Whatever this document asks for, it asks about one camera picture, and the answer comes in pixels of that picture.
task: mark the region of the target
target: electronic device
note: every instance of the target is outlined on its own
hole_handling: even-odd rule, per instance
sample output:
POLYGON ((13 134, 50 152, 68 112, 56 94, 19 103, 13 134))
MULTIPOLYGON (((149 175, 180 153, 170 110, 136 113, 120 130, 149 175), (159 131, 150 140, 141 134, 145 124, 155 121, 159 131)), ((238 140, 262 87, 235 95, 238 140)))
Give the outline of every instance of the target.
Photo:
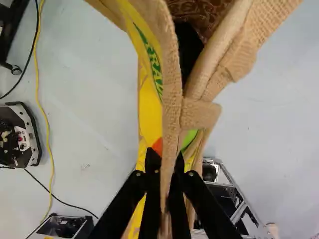
POLYGON ((93 229, 92 217, 51 214, 28 239, 87 239, 93 229))
POLYGON ((0 66, 10 69, 14 75, 20 75, 22 73, 20 67, 7 63, 6 59, 29 0, 10 2, 8 6, 0 0, 0 66))
POLYGON ((35 119, 28 107, 22 102, 0 105, 0 165, 37 166, 41 155, 35 119))

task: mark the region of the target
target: metal frame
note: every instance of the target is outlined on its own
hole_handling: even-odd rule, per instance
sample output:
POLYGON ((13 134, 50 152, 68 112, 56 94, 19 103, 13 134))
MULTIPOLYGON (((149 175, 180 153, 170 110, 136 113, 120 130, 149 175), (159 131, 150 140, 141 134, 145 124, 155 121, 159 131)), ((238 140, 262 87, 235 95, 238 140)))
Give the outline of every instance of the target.
MULTIPOLYGON (((247 198, 240 190, 238 184, 235 182, 225 165, 220 159, 216 158, 208 158, 204 157, 203 162, 217 164, 220 166, 221 171, 225 174, 226 178, 229 181, 229 184, 225 183, 218 183, 218 182, 206 182, 205 184, 211 185, 214 187, 221 187, 221 188, 235 188, 236 193, 238 195, 239 204, 236 207, 236 211, 230 217, 231 222, 235 225, 243 218, 243 216, 247 213, 252 220, 252 222, 256 225, 258 233, 255 235, 242 235, 244 239, 274 239, 271 233, 267 230, 266 225, 264 225, 259 217, 257 216, 256 212, 253 210, 252 206, 248 202, 247 198)), ((191 232, 193 239, 206 239, 207 235, 204 230, 192 230, 191 232)))
POLYGON ((21 69, 6 62, 15 33, 29 0, 13 0, 10 7, 0 3, 0 65, 11 70, 14 75, 21 74, 21 69))

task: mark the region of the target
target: cable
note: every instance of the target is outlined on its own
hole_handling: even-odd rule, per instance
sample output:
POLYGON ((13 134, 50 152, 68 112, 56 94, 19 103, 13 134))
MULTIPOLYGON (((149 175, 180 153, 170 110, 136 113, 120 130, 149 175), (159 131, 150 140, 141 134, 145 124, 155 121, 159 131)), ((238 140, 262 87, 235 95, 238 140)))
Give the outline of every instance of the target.
POLYGON ((40 7, 38 6, 37 0, 34 0, 35 4, 36 4, 36 8, 37 8, 37 15, 39 17, 39 21, 38 26, 37 26, 37 34, 35 36, 35 43, 34 43, 34 48, 33 48, 33 59, 34 59, 34 69, 35 69, 35 102, 38 106, 38 108, 41 111, 41 114, 43 116, 44 122, 45 122, 45 147, 46 150, 48 151, 49 157, 50 157, 50 164, 51 164, 51 175, 50 175, 50 181, 49 181, 49 194, 50 194, 50 199, 49 199, 49 206, 48 209, 46 211, 46 213, 44 214, 41 222, 46 218, 46 216, 49 214, 50 210, 51 210, 51 206, 52 206, 52 181, 53 181, 53 177, 54 177, 54 162, 53 162, 53 156, 52 156, 52 152, 50 149, 50 145, 49 145, 49 136, 50 136, 50 129, 49 129, 49 122, 48 122, 48 118, 44 112, 44 109, 39 101, 39 68, 38 68, 38 62, 36 59, 36 45, 39 39, 39 35, 41 32, 41 12, 42 12, 42 7, 44 4, 44 0, 41 0, 40 2, 40 7))
POLYGON ((32 42, 32 46, 31 46, 31 50, 30 50, 28 59, 26 61, 25 67, 24 67, 24 69, 23 69, 18 81, 14 84, 14 86, 7 93, 5 93, 3 96, 0 97, 0 100, 3 99, 4 97, 6 97, 7 95, 9 95, 17 87, 17 85, 20 83, 20 81, 22 80, 22 78, 23 78, 23 76, 24 76, 24 74, 26 72, 26 69, 28 68, 28 65, 29 65, 29 62, 30 62, 30 59, 31 59, 31 56, 32 56, 32 53, 33 53, 33 49, 35 47, 36 36, 38 35, 38 26, 39 26, 39 9, 38 9, 38 3, 36 2, 36 29, 35 29, 34 38, 33 38, 33 42, 32 42))
MULTIPOLYGON (((47 192, 49 192, 49 190, 48 190, 39 180, 37 180, 36 177, 34 177, 28 170, 26 170, 26 169, 24 169, 24 170, 25 170, 35 181, 37 181, 38 184, 40 184, 40 185, 42 186, 42 188, 44 188, 47 192)), ((53 197, 54 199, 56 199, 57 201, 59 201, 59 202, 65 204, 65 205, 67 205, 67 206, 69 206, 69 207, 84 210, 84 211, 88 212, 89 214, 91 214, 92 216, 94 216, 96 219, 98 219, 98 217, 97 217, 94 213, 90 212, 89 210, 87 210, 87 209, 85 209, 85 208, 77 207, 77 206, 74 206, 74 205, 71 205, 71 204, 68 204, 68 203, 65 203, 65 202, 61 201, 60 199, 58 199, 53 193, 52 193, 51 195, 52 195, 52 197, 53 197)))

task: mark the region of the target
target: black cable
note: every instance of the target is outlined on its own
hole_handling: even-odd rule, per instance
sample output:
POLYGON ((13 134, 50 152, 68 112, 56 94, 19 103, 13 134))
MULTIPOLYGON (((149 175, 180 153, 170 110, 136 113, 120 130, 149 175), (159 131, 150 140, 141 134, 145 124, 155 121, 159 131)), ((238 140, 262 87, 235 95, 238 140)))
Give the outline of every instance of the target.
POLYGON ((22 80, 22 78, 23 78, 23 76, 24 76, 24 74, 26 72, 26 69, 28 68, 28 65, 29 65, 29 62, 30 62, 30 59, 31 59, 31 56, 32 56, 32 53, 33 53, 33 49, 34 49, 36 36, 38 34, 38 31, 39 31, 39 6, 38 6, 37 0, 34 0, 34 1, 35 1, 35 6, 36 6, 36 29, 35 29, 33 43, 32 43, 32 47, 31 47, 28 59, 26 61, 25 67, 24 67, 24 69, 23 69, 23 71, 22 71, 22 73, 21 73, 21 75, 19 77, 19 80, 15 83, 15 85, 7 93, 5 93, 3 96, 0 97, 0 100, 3 99, 4 97, 6 97, 7 95, 9 95, 17 87, 17 85, 22 80))
MULTIPOLYGON (((24 169, 24 170, 25 170, 35 181, 37 181, 38 184, 40 184, 40 185, 42 186, 42 188, 44 188, 48 193, 50 193, 50 191, 49 191, 39 180, 37 180, 36 177, 34 177, 28 170, 26 170, 26 169, 24 169)), ((87 209, 85 209, 85 208, 77 207, 77 206, 74 206, 74 205, 71 205, 71 204, 68 204, 68 203, 65 203, 65 202, 61 201, 60 199, 58 199, 53 193, 51 193, 51 195, 52 195, 52 197, 55 198, 57 201, 59 201, 59 202, 65 204, 65 205, 67 205, 67 206, 69 206, 69 207, 84 210, 84 211, 90 213, 90 214, 91 214, 92 216, 94 216, 96 219, 98 219, 98 217, 97 217, 94 213, 90 212, 89 210, 87 210, 87 209)))
POLYGON ((14 169, 14 168, 10 168, 10 167, 3 167, 3 166, 1 166, 0 168, 14 169))

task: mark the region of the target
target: brown patterned fabric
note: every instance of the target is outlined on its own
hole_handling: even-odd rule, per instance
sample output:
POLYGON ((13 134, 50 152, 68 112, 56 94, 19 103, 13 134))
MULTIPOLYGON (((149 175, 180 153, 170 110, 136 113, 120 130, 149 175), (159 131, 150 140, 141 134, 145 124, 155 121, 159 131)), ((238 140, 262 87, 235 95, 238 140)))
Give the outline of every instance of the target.
POLYGON ((235 0, 166 0, 173 20, 192 24, 206 43, 235 0))

